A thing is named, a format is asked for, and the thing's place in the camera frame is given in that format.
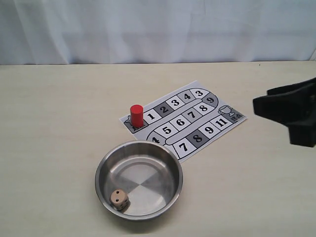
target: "game board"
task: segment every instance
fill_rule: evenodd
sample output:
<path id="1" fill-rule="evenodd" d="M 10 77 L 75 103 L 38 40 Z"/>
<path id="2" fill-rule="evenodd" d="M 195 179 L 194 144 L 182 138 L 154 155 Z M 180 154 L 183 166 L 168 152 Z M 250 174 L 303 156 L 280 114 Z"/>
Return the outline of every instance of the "game board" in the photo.
<path id="1" fill-rule="evenodd" d="M 136 139 L 157 142 L 183 162 L 246 119 L 194 81 L 144 106 L 142 127 L 133 127 L 130 115 L 120 121 Z"/>

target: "stainless steel bowl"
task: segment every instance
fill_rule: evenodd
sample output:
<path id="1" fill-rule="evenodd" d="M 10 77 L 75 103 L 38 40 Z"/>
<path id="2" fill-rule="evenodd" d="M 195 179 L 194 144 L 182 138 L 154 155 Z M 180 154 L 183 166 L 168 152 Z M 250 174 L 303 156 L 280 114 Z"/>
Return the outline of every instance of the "stainless steel bowl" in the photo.
<path id="1" fill-rule="evenodd" d="M 150 141 L 131 141 L 111 150 L 95 174 L 95 189 L 102 204 L 127 220 L 153 219 L 177 200 L 183 184 L 182 168 L 167 148 Z M 129 206 L 117 211 L 111 193 L 124 190 Z"/>

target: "red game piece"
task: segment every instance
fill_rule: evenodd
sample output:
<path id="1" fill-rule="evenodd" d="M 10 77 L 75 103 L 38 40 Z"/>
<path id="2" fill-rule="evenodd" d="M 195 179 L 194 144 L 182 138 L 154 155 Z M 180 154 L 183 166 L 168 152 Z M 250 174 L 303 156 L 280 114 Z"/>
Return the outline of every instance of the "red game piece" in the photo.
<path id="1" fill-rule="evenodd" d="M 130 107 L 130 117 L 132 126 L 139 128 L 144 125 L 143 120 L 144 108 L 141 105 L 133 105 Z"/>

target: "beige table surface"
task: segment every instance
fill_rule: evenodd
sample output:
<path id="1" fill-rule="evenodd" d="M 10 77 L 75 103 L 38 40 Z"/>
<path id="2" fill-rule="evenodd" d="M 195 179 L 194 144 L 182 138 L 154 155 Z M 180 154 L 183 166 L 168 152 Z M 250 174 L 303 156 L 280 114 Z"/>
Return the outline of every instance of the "beige table surface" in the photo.
<path id="1" fill-rule="evenodd" d="M 315 76 L 316 62 L 0 66 L 0 236 L 315 237 L 316 148 L 290 145 L 252 109 L 267 89 Z M 110 215 L 94 174 L 133 140 L 119 118 L 194 80 L 249 119 L 182 164 L 167 213 Z"/>

